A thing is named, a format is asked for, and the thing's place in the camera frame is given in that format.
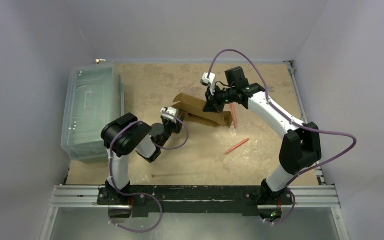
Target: gray wall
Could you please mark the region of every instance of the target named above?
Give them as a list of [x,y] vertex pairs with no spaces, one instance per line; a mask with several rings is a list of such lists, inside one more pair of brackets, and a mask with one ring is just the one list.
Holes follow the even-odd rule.
[[[384,1],[329,1],[296,66],[309,120],[358,138],[352,152],[323,168],[351,239],[384,239]],[[321,140],[324,159],[351,143]]]
[[[97,58],[210,61],[235,48],[259,62],[292,60],[327,0],[67,0]],[[227,53],[221,59],[243,61]]]
[[53,186],[70,69],[92,55],[61,0],[0,0],[0,239],[38,239]]

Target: plastic container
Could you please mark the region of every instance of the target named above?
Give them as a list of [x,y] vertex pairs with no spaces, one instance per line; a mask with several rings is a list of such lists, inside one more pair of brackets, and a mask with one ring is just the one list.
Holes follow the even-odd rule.
[[65,100],[61,147],[72,160],[106,156],[101,131],[124,114],[122,79],[112,63],[74,68]]

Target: cardboard flap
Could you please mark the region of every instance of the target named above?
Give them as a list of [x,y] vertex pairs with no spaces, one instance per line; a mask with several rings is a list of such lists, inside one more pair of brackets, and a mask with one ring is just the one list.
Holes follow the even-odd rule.
[[203,112],[206,101],[202,99],[180,93],[174,98],[173,102],[176,104],[172,107],[183,112],[182,114],[185,116],[185,121],[210,127],[230,127],[232,125],[233,117],[230,111],[224,111],[222,113]]

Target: metal frame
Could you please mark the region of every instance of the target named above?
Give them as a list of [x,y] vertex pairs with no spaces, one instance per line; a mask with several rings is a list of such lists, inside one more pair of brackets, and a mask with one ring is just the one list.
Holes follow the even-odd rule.
[[[301,120],[307,123],[307,116],[298,91],[295,80],[293,61],[285,61],[291,76],[293,88],[295,90],[299,109],[301,111]],[[333,224],[336,227],[339,239],[349,240],[347,228],[345,226],[341,205],[338,199],[338,193],[334,185],[326,185],[321,167],[315,169],[320,186],[291,186],[290,189],[295,195],[296,208],[330,208],[333,215]],[[48,212],[40,234],[40,240],[51,239],[52,231],[59,208],[108,208],[108,205],[97,205],[99,188],[97,185],[57,185],[55,186],[50,199]],[[275,205],[259,205],[259,209],[276,208]],[[283,208],[290,208],[291,205],[284,205]],[[129,209],[128,205],[112,205],[111,208]]]

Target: cable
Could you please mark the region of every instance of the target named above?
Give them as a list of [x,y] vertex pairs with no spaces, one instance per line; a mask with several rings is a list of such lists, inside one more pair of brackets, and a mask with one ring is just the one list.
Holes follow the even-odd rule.
[[158,201],[158,199],[156,197],[152,196],[151,194],[144,193],[144,192],[143,193],[124,193],[124,192],[120,191],[120,189],[116,185],[116,181],[114,180],[114,175],[113,175],[113,161],[114,161],[113,147],[114,147],[114,144],[120,138],[120,136],[123,135],[127,130],[129,130],[131,127],[133,127],[136,124],[142,124],[142,123],[143,123],[143,121],[134,121],[134,122],[130,123],[126,128],[124,128],[121,132],[119,132],[114,137],[111,144],[109,145],[109,177],[111,178],[112,186],[115,188],[117,193],[122,195],[122,196],[125,196],[125,197],[145,195],[145,196],[152,198],[158,204],[158,207],[159,207],[160,215],[159,215],[158,221],[155,223],[154,226],[152,226],[148,229],[145,229],[145,230],[135,230],[135,229],[131,229],[131,228],[119,225],[118,223],[116,223],[114,220],[111,219],[110,215],[108,215],[109,222],[111,224],[113,224],[114,226],[119,227],[121,229],[132,232],[132,233],[147,233],[149,231],[152,231],[160,224],[161,220],[163,219],[163,206],[161,206],[161,203]]
[[172,115],[172,114],[170,114],[168,112],[163,112],[163,114],[168,115],[168,116],[176,119],[184,127],[184,129],[186,130],[186,139],[184,140],[184,142],[182,144],[180,144],[179,146],[175,146],[175,147],[163,147],[163,146],[160,146],[160,145],[156,144],[155,142],[152,142],[152,143],[155,145],[155,147],[163,149],[163,150],[176,150],[176,149],[179,149],[179,148],[183,147],[188,142],[188,140],[189,140],[189,129],[188,129],[188,127],[177,116],[174,116],[174,115]]
[[[189,139],[189,129],[185,125],[185,123],[182,120],[180,120],[178,117],[176,117],[176,116],[174,116],[174,115],[172,115],[170,113],[166,113],[166,112],[164,114],[166,114],[166,115],[168,115],[170,117],[173,117],[174,119],[179,121],[180,124],[182,124],[182,126],[186,130],[186,139],[184,140],[184,142],[181,145],[179,145],[177,147],[162,147],[162,146],[157,145],[154,142],[152,142],[152,143],[154,143],[154,145],[156,147],[158,147],[160,149],[164,149],[164,150],[179,149],[179,148],[183,147],[186,144],[186,142],[188,141],[188,139]],[[158,207],[159,207],[160,215],[159,215],[158,221],[156,222],[156,224],[154,226],[152,226],[152,227],[150,227],[148,229],[145,229],[145,230],[135,230],[135,229],[131,229],[131,228],[119,225],[118,223],[116,223],[115,221],[113,221],[111,219],[110,215],[108,215],[110,223],[112,223],[116,227],[119,227],[121,229],[127,230],[127,231],[132,232],[132,233],[147,233],[147,232],[150,232],[150,231],[154,230],[160,224],[161,220],[163,219],[163,206],[161,206],[161,203],[158,201],[158,199],[156,197],[152,196],[151,194],[144,193],[144,192],[140,192],[140,193],[124,193],[121,190],[119,190],[119,188],[116,185],[116,181],[114,180],[114,174],[113,174],[113,161],[114,161],[113,147],[114,147],[114,144],[120,138],[120,136],[123,135],[127,130],[129,130],[134,125],[142,124],[142,123],[143,123],[143,121],[134,121],[134,122],[130,123],[126,128],[124,128],[121,132],[119,132],[114,137],[114,139],[112,140],[111,144],[109,145],[109,177],[111,178],[112,186],[115,188],[117,193],[119,193],[120,195],[125,196],[125,197],[133,197],[133,196],[145,195],[145,196],[148,196],[148,197],[152,198],[158,204]]]
[[[258,70],[257,66],[253,63],[253,61],[247,57],[245,54],[243,54],[242,52],[238,51],[238,50],[235,50],[235,49],[224,49],[224,50],[221,50],[219,53],[217,53],[217,55],[214,57],[214,59],[212,60],[211,62],[211,65],[209,66],[209,70],[208,70],[208,75],[207,75],[207,78],[210,78],[210,74],[211,74],[211,70],[213,69],[213,66],[214,66],[214,63],[216,63],[216,60],[217,58],[222,54],[222,53],[225,53],[225,52],[234,52],[234,53],[237,53],[239,55],[241,55],[242,57],[244,57],[250,64],[251,66],[254,68],[254,70],[257,72],[259,78],[261,79],[262,81],[262,84],[264,85],[264,89],[266,89],[265,91],[265,99],[267,99],[267,103],[274,109],[276,110],[276,112],[278,112],[280,115],[282,115],[286,120],[288,120],[291,124],[293,124],[294,126],[300,128],[300,129],[303,129],[305,131],[309,131],[309,132],[313,132],[313,133],[318,133],[318,134],[326,134],[326,135],[335,135],[335,136],[344,136],[344,137],[348,137],[348,138],[351,138],[352,139],[352,144],[346,148],[345,150],[343,150],[342,152],[340,152],[339,154],[331,157],[330,159],[322,162],[322,163],[319,163],[319,164],[316,164],[310,168],[307,168],[307,169],[304,169],[302,171],[300,171],[298,174],[296,174],[287,184],[286,184],[286,187],[289,186],[293,181],[295,181],[300,175],[302,174],[305,174],[313,169],[316,169],[318,167],[321,167],[323,165],[326,165],[334,160],[336,160],[337,158],[339,157],[342,157],[343,155],[345,155],[346,153],[348,153],[351,149],[353,149],[356,144],[357,144],[357,138],[352,135],[352,134],[349,134],[349,133],[345,133],[345,132],[339,132],[339,131],[326,131],[326,130],[319,130],[319,129],[314,129],[314,128],[309,128],[309,127],[306,127],[306,126],[303,126],[303,125],[300,125],[294,121],[292,121],[291,118],[289,118],[288,115],[286,115],[284,112],[282,112],[279,108],[277,108],[271,101],[270,101],[270,98],[269,98],[269,91],[267,89],[269,89],[266,81],[264,80],[263,78],[263,75],[261,74],[261,72]],[[292,211],[295,209],[295,204],[296,204],[296,201],[295,201],[295,195],[292,193],[292,191],[287,187],[288,191],[291,193],[292,197],[293,197],[293,203],[292,203],[292,208],[290,209],[290,211],[288,212],[288,214],[285,216],[285,217],[282,217],[280,221],[276,222],[276,224],[279,224],[283,221],[285,221],[292,213]]]

